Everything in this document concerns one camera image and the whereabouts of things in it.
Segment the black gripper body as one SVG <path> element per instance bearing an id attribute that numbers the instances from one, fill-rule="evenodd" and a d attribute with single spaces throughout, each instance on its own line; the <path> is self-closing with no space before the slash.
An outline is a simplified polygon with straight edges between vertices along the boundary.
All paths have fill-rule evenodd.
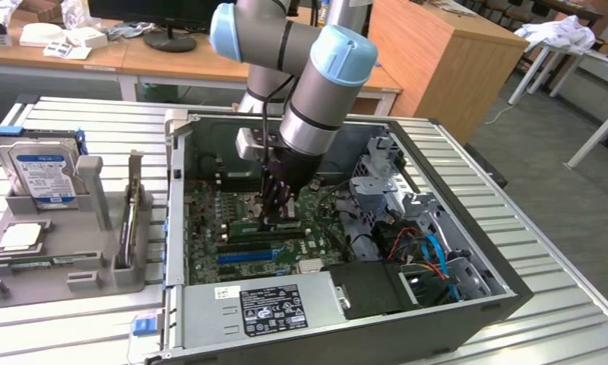
<path id="1" fill-rule="evenodd" d="M 263 198 L 299 195 L 311 182 L 321 166 L 321 156 L 301 154 L 291 148 L 277 148 L 269 153 L 265 163 Z"/>

